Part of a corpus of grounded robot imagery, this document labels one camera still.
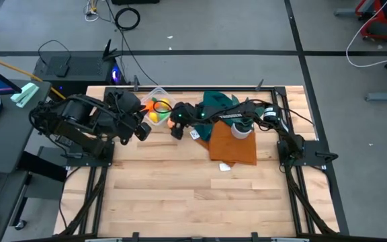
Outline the mint green stapler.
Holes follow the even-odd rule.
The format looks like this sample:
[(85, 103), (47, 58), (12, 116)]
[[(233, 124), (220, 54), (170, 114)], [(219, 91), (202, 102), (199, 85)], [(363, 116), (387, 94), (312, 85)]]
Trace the mint green stapler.
[(23, 108), (40, 88), (34, 83), (28, 83), (21, 88), (21, 93), (13, 94), (10, 100), (17, 107)]

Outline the green plant in white pot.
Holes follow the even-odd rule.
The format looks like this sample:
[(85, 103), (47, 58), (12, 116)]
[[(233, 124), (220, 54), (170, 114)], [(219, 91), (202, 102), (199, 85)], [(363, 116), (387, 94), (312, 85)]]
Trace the green plant in white pot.
[(257, 118), (262, 117), (265, 112), (265, 106), (262, 101), (252, 99), (246, 100), (245, 103), (252, 103), (255, 106), (255, 115), (241, 114), (236, 118), (233, 118), (231, 132), (237, 139), (245, 139), (254, 131), (254, 123), (257, 122)]

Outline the black desk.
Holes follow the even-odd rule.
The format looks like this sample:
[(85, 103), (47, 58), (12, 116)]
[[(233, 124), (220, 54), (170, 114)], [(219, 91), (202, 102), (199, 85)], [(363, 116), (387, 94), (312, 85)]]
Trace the black desk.
[(33, 127), (28, 114), (38, 102), (44, 101), (50, 92), (49, 82), (35, 82), (39, 90), (22, 108), (10, 100), (9, 95), (1, 96), (0, 110), (0, 241), (19, 200), (28, 172), (17, 170), (17, 164), (28, 143)]

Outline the black computer tower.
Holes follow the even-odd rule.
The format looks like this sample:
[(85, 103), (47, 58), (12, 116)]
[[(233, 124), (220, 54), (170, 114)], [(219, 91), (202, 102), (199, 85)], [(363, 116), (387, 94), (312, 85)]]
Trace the black computer tower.
[[(66, 77), (57, 77), (53, 69), (63, 64), (69, 66), (69, 71)], [(46, 61), (37, 61), (34, 75), (51, 83), (65, 97), (85, 94), (89, 86), (126, 84), (116, 60), (103, 61), (100, 56), (51, 56)]]

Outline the small black box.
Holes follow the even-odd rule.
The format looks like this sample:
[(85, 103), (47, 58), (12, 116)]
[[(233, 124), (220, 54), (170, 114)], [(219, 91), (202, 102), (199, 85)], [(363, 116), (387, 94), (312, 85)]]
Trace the small black box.
[(56, 66), (53, 69), (54, 75), (61, 78), (66, 77), (68, 71), (69, 71), (69, 66), (67, 64)]

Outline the black power brick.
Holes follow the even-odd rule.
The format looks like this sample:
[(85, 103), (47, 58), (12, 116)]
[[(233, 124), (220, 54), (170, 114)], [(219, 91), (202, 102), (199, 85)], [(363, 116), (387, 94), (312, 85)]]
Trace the black power brick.
[(58, 135), (56, 137), (56, 142), (60, 145), (64, 145), (66, 147), (70, 147), (72, 145), (72, 141), (70, 139), (68, 139), (67, 137), (65, 136), (61, 136), (61, 135)]

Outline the clear plastic tupperware container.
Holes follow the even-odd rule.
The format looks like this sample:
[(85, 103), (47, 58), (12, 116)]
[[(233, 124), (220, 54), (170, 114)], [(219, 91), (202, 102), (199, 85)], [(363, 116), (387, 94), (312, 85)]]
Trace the clear plastic tupperware container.
[[(159, 126), (159, 125), (161, 125), (161, 124), (166, 123), (167, 119), (169, 118), (169, 116), (170, 116), (170, 114), (171, 114), (171, 112), (172, 112), (173, 106), (174, 106), (177, 102), (176, 102), (175, 99), (174, 99), (172, 96), (170, 96), (170, 94), (167, 93), (163, 88), (161, 88), (161, 87), (156, 87), (156, 88), (154, 88), (151, 92), (149, 92), (148, 94), (146, 94), (146, 95), (141, 99), (141, 104), (144, 105), (144, 107), (145, 107), (146, 101), (149, 100), (149, 99), (151, 99), (152, 97), (156, 98), (157, 101), (156, 101), (155, 104), (154, 104), (154, 110), (153, 110), (153, 111), (149, 111), (149, 112), (147, 111), (145, 118), (146, 118), (151, 124), (153, 124), (153, 125), (155, 125), (155, 126)], [(163, 108), (160, 108), (160, 107), (159, 107), (159, 101), (160, 101), (160, 99), (163, 99), (163, 98), (169, 100), (169, 102), (170, 102), (170, 104), (171, 104), (171, 109), (170, 109), (170, 110), (166, 110), (166, 109), (163, 109)], [(155, 113), (157, 113), (158, 115), (159, 115), (159, 113), (169, 113), (169, 116), (168, 116), (168, 118), (165, 119), (165, 120), (158, 121), (157, 123), (154, 123), (154, 122), (152, 122), (151, 119), (149, 118), (149, 113), (150, 113), (150, 112), (155, 112)]]

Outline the dark green cloth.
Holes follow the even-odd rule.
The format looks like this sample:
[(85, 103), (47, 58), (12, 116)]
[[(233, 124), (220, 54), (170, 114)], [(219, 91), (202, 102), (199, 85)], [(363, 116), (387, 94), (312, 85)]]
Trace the dark green cloth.
[[(234, 95), (231, 95), (231, 98), (229, 98), (227, 95), (218, 91), (205, 91), (203, 101), (200, 102), (200, 105), (212, 106), (217, 108), (229, 108), (239, 103), (239, 99)], [(250, 118), (225, 119), (223, 120), (223, 122), (230, 128), (235, 125), (235, 128), (242, 133), (254, 130), (253, 120)], [(199, 124), (195, 125), (194, 129), (199, 134), (202, 140), (209, 141), (212, 135), (213, 126), (213, 124)]]

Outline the orange cloth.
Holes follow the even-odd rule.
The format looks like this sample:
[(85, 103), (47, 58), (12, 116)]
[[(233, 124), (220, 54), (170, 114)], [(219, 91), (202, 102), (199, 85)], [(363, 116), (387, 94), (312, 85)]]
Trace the orange cloth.
[(211, 161), (221, 161), (230, 167), (236, 163), (257, 164), (256, 133), (250, 132), (247, 138), (238, 139), (232, 135), (231, 127), (219, 121), (213, 125), (209, 141), (201, 138), (195, 141), (208, 150)]

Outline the red and black cart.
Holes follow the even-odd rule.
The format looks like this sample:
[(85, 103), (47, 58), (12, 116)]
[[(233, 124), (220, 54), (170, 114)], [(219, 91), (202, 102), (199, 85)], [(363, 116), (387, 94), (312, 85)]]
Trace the red and black cart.
[(359, 20), (365, 20), (361, 28), (364, 39), (387, 40), (387, 0), (361, 0), (355, 8)]

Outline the black wifi antenna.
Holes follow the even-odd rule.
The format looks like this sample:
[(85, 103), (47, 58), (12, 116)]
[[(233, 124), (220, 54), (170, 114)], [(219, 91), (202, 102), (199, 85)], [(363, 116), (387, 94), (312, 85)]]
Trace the black wifi antenna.
[(112, 39), (109, 39), (106, 46), (105, 46), (105, 49), (104, 49), (104, 52), (102, 55), (103, 61), (110, 61), (110, 60), (122, 55), (122, 52), (117, 52), (117, 48), (112, 49), (112, 50), (110, 49), (111, 42), (112, 42)]

